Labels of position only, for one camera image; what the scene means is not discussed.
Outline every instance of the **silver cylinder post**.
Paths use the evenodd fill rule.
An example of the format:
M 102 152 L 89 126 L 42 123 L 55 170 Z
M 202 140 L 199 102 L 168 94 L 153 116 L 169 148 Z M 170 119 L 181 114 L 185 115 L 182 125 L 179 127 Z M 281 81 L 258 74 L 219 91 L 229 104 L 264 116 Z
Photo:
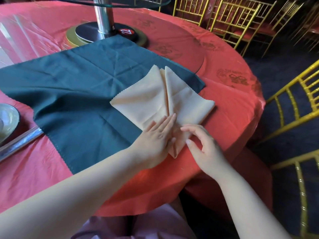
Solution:
M 93 0 L 98 4 L 112 4 L 112 0 Z M 111 34 L 114 31 L 113 10 L 111 7 L 95 6 L 96 19 L 99 26 L 99 32 L 103 34 Z

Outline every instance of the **hand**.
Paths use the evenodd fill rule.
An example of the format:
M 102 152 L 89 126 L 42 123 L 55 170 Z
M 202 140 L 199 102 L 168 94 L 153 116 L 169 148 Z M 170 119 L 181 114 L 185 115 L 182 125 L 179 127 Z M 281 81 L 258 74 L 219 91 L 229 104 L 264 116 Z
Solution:
M 176 114 L 172 114 L 169 117 L 164 116 L 158 123 L 152 121 L 130 146 L 143 169 L 153 168 L 167 157 L 169 149 L 176 141 L 176 138 L 171 138 L 176 117 Z
M 186 140 L 186 144 L 202 171 L 218 182 L 225 176 L 226 172 L 233 169 L 225 159 L 217 141 L 203 126 L 185 124 L 181 130 L 193 133 L 201 141 L 202 150 L 192 140 Z

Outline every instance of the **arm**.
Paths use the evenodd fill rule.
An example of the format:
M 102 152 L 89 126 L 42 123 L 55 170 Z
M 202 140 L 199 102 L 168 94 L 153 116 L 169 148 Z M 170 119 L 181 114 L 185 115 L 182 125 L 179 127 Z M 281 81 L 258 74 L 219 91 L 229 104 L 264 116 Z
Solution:
M 0 239 L 67 239 L 123 184 L 167 156 L 176 115 L 152 122 L 127 149 L 0 214 Z
M 192 132 L 200 139 L 202 150 L 187 140 L 189 150 L 199 167 L 221 187 L 241 239 L 291 239 L 245 179 L 230 166 L 217 142 L 202 126 L 187 124 L 181 130 Z

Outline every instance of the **person's right hand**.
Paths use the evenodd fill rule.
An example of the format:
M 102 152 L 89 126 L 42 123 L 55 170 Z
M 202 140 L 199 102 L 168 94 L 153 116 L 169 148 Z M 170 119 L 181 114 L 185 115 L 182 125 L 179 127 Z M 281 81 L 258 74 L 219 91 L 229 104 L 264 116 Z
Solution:
M 225 159 L 217 141 L 203 126 L 185 124 L 181 127 L 181 130 L 193 133 L 201 141 L 202 150 L 190 139 L 186 140 L 186 144 L 202 171 L 218 182 L 233 169 Z

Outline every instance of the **napkin fold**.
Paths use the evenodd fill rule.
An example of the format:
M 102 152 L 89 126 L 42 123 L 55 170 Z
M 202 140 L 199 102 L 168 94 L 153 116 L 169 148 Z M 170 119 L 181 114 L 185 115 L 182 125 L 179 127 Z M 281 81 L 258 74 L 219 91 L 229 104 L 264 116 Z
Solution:
M 191 136 L 182 132 L 183 124 L 200 124 L 213 109 L 215 102 L 205 100 L 192 90 L 169 67 L 154 65 L 137 83 L 117 94 L 110 104 L 139 129 L 144 130 L 154 120 L 177 114 L 172 136 L 176 137 L 169 154 L 177 157 Z

